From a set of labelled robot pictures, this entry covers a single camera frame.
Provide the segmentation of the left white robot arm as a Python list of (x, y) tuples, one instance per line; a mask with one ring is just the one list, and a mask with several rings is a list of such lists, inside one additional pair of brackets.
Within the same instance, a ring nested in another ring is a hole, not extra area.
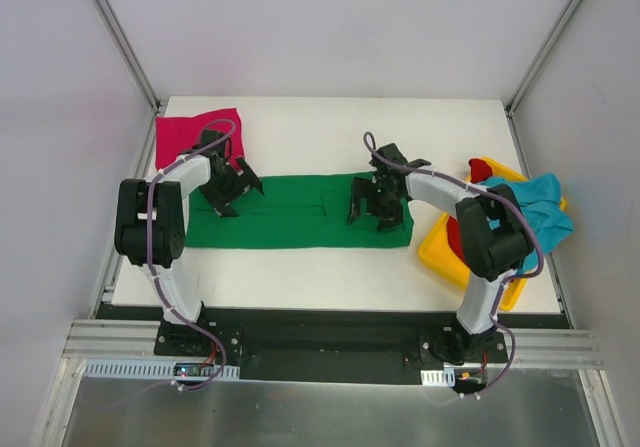
[(233, 202), (248, 192), (264, 192), (262, 181), (243, 157), (231, 164), (237, 123), (215, 120), (195, 145), (156, 173), (119, 185), (115, 250), (138, 267), (152, 284), (163, 320), (177, 332), (176, 342), (199, 356), (213, 335), (201, 320), (203, 303), (181, 260), (189, 227), (190, 195), (198, 191), (219, 217), (236, 217)]

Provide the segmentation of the green t shirt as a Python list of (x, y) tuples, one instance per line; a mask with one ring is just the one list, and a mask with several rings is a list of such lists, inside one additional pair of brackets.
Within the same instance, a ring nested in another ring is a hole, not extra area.
[(347, 222), (352, 179), (370, 172), (267, 176), (264, 194), (253, 189), (232, 203), (235, 217), (221, 217), (200, 191), (190, 195), (185, 245), (218, 249), (393, 249), (411, 243), (414, 221), (403, 203), (404, 221), (389, 230), (363, 214)]

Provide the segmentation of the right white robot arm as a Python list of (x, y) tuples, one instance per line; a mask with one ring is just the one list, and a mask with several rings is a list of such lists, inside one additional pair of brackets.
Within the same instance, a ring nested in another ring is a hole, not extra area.
[(378, 231), (391, 230), (403, 224), (403, 204), (411, 201), (434, 206), (457, 221), (470, 276), (454, 321), (430, 342), (430, 352), (453, 365), (473, 361), (497, 330), (505, 285), (517, 277), (529, 254), (541, 252), (535, 233), (509, 186), (478, 186), (423, 159), (408, 161), (394, 143), (378, 147), (370, 132), (363, 141), (373, 173), (352, 180), (347, 222), (367, 214), (377, 219)]

